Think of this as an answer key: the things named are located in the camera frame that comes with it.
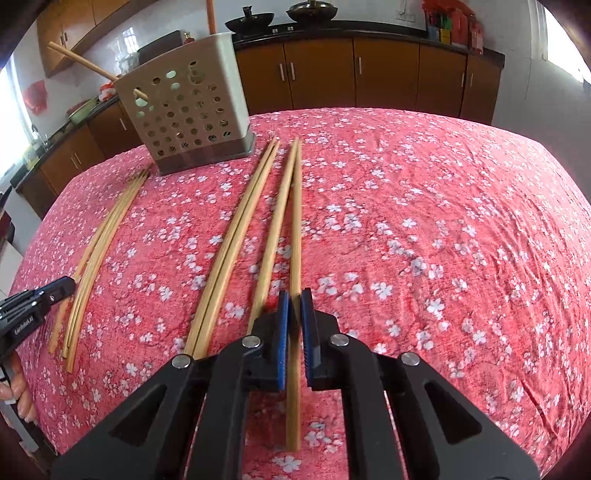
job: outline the person's hand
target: person's hand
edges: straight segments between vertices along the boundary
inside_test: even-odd
[[[13,398],[18,400],[18,416],[27,423],[36,421],[37,410],[33,404],[33,396],[31,390],[29,390],[25,373],[22,371],[21,359],[16,352],[13,352],[7,363],[12,369],[13,378],[10,387],[0,383],[0,401],[12,400]]]

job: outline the window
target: window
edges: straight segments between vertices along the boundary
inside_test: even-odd
[[[29,119],[22,112],[22,98],[19,97],[17,77],[14,74],[12,58],[0,72],[0,177],[16,162],[30,143],[30,132],[27,130]]]
[[[544,8],[548,61],[569,72],[578,81],[591,83],[591,72],[577,46],[554,16]]]

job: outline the hole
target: hole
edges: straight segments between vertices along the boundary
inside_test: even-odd
[[[448,443],[456,445],[482,431],[482,425],[441,385],[429,382],[425,390]]]

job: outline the red package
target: red package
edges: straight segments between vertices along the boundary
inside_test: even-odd
[[[23,93],[22,99],[33,115],[39,115],[47,110],[47,89],[45,80],[39,80],[30,85]]]

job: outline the metal screw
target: metal screw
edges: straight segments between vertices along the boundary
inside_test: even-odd
[[[334,346],[347,346],[349,344],[349,337],[342,333],[335,333],[330,337],[330,343]]]
[[[408,365],[409,367],[416,367],[421,361],[419,356],[416,353],[412,352],[404,352],[401,355],[400,360],[402,360],[402,363],[404,365]]]
[[[189,365],[191,365],[191,357],[184,353],[173,358],[174,368],[187,368]]]
[[[242,346],[246,348],[256,348],[261,344],[261,339],[256,335],[249,335],[242,339]]]

